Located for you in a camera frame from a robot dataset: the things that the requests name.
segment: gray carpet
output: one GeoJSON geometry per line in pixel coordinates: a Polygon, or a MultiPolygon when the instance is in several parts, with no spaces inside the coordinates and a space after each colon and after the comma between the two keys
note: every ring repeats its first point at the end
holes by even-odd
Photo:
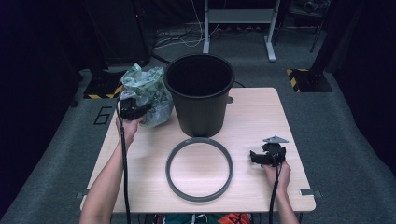
{"type": "MultiPolygon", "coordinates": [[[[227,60],[233,66],[236,80],[246,87],[277,89],[309,183],[323,194],[316,199],[317,208],[304,214],[303,223],[396,223],[396,180],[355,126],[332,74],[325,76],[333,92],[295,93],[290,85],[286,70],[309,68],[325,33],[314,53],[309,53],[314,39],[312,30],[283,30],[275,46],[275,63],[267,59],[264,35],[265,32],[224,34],[211,41],[210,53],[227,60]]],[[[202,48],[203,42],[195,48],[176,44],[154,52],[173,61],[186,54],[200,53],[202,48]]],[[[164,63],[152,59],[144,70],[154,66],[164,63]]],[[[108,122],[95,125],[95,119],[104,106],[112,107],[102,110],[111,116],[115,104],[114,99],[83,99],[91,74],[85,70],[81,74],[84,79],[76,94],[78,107],[67,111],[46,153],[1,224],[78,223],[80,193],[88,185],[108,127],[108,122]]],[[[133,215],[134,224],[139,217],[143,222],[143,216],[133,215]]],[[[256,223],[259,219],[267,223],[268,215],[256,214],[255,219],[256,223]]],[[[124,214],[115,215],[112,221],[125,222],[124,214]]]]}

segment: translucent plastic bag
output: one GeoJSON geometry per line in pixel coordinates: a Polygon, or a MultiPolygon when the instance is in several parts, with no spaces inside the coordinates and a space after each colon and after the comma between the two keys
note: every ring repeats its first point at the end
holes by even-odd
{"type": "Polygon", "coordinates": [[[154,67],[143,72],[138,64],[132,66],[121,79],[120,99],[135,98],[137,106],[151,104],[142,125],[155,127],[166,122],[173,110],[172,95],[163,85],[163,68],[154,67]]]}

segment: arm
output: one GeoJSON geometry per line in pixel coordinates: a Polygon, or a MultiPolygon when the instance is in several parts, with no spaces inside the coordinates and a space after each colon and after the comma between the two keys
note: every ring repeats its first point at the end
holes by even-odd
{"type": "MultiPolygon", "coordinates": [[[[137,131],[138,123],[143,118],[136,120],[124,120],[123,127],[125,132],[126,149],[134,141],[134,134],[137,131]]],[[[120,137],[120,123],[117,119],[117,128],[120,137]]],[[[107,164],[95,179],[82,207],[80,224],[86,223],[110,223],[117,195],[120,190],[122,179],[122,145],[121,140],[108,160],[107,164]]]]}
{"type": "MultiPolygon", "coordinates": [[[[267,179],[271,187],[274,187],[276,181],[276,169],[275,167],[263,165],[267,179]]],[[[286,161],[282,163],[282,171],[279,175],[279,183],[276,191],[276,202],[279,211],[279,219],[281,224],[298,224],[297,217],[295,216],[288,195],[288,185],[290,182],[291,169],[286,161]]]]}

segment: yellow and black hazard tape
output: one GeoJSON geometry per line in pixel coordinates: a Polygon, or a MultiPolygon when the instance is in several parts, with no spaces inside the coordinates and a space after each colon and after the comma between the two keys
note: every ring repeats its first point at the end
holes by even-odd
{"type": "Polygon", "coordinates": [[[112,93],[108,94],[84,94],[84,99],[109,99],[109,98],[117,98],[122,91],[122,82],[120,82],[117,88],[112,93]]]}
{"type": "Polygon", "coordinates": [[[301,91],[298,87],[298,82],[297,82],[296,76],[294,74],[296,74],[298,72],[308,72],[308,71],[309,71],[308,69],[288,69],[287,70],[291,86],[293,87],[295,92],[301,92],[301,91]]]}

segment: black trash can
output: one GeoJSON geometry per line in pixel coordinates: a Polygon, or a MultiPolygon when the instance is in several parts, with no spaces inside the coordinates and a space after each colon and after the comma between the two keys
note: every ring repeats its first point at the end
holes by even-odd
{"type": "Polygon", "coordinates": [[[221,130],[234,80],[231,65],[211,54],[184,56],[166,68],[163,82],[186,135],[211,137],[221,130]]]}

